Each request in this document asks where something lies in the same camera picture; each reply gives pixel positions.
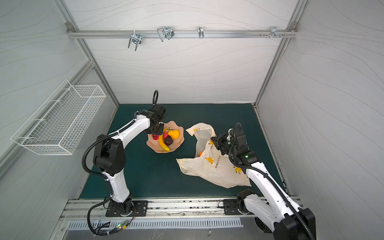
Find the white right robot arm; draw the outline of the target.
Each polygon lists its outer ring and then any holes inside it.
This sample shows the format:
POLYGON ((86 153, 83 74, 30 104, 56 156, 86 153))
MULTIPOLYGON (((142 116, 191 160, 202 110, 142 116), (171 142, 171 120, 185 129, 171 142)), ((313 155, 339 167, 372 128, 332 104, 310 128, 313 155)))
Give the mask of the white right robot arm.
POLYGON ((277 184, 262 160, 249 148, 240 123, 227 133, 211 137, 211 140, 221 155, 228 156, 234 167, 242 170, 265 197, 263 201, 251 190, 240 192, 237 208, 241 214, 254 215, 258 228, 271 233, 276 240, 317 238, 314 213, 300 207, 277 184))

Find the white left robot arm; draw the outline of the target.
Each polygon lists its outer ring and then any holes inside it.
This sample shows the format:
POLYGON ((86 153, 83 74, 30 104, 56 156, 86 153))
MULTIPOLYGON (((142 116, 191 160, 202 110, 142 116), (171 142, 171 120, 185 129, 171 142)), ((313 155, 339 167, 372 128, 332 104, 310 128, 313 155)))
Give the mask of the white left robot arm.
POLYGON ((124 176, 125 147, 140 133, 160 135, 166 109, 153 104, 149 110, 137 111, 134 118, 109 135, 99 135, 95 145, 94 165, 97 166, 110 190, 110 211, 120 216, 131 214, 134 204, 124 176))

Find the cream banana-print plastic bag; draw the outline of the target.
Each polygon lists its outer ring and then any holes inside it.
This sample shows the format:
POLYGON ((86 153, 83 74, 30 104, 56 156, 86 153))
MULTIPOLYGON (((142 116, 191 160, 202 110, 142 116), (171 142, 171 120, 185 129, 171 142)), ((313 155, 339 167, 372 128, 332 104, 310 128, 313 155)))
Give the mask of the cream banana-print plastic bag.
POLYGON ((221 155, 211 137, 216 133, 211 125, 198 123, 187 129, 197 139, 196 157, 177 159, 181 172, 188 176, 200 177, 214 185, 230 189, 237 186, 250 187, 251 182, 240 168, 235 167, 227 155, 221 155))

